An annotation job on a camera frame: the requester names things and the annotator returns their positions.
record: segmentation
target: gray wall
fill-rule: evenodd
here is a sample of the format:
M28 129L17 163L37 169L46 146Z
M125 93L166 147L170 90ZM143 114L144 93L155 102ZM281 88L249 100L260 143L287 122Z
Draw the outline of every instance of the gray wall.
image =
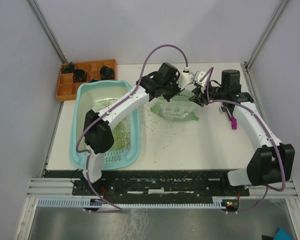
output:
M300 0L290 1L252 75L271 129L295 148L292 178L300 198Z
M25 0L0 0L0 240L13 239L59 109L61 62Z
M161 44L190 62L247 61L279 0L37 0L69 61L143 63ZM182 62L174 49L150 62Z

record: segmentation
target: gray floor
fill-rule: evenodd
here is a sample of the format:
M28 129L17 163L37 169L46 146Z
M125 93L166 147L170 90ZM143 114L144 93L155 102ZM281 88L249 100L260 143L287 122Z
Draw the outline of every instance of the gray floor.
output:
M241 200L241 207L253 200ZM86 213L80 208L38 207L31 240L261 240L283 228L297 239L284 200L254 211L226 215L213 209L126 209Z

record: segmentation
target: teal plastic container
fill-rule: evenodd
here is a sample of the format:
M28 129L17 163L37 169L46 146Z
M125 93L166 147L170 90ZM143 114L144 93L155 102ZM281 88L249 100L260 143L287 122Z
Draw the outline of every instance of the teal plastic container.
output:
M119 99L131 89L127 81L103 80L82 84L76 95L70 137L70 161L78 169L85 169L87 153L78 153L76 144L83 133L86 113L93 109L98 101ZM130 116L130 148L108 151L104 156L102 170L123 168L133 164L140 154L140 113L137 108ZM83 138L79 149L86 149Z

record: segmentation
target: pink object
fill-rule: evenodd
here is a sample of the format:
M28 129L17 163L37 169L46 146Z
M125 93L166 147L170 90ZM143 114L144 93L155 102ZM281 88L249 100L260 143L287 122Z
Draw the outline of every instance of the pink object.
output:
M237 119L233 115L231 116L231 128L237 130Z

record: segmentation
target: plastic bag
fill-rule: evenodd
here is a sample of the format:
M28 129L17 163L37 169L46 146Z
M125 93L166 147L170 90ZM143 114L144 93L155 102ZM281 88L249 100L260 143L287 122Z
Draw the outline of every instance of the plastic bag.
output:
M189 101L189 98L193 95L191 91L185 89L174 96L170 102L160 96L153 107L151 107L151 111L160 117L172 121L198 121L199 118L193 113L198 105Z

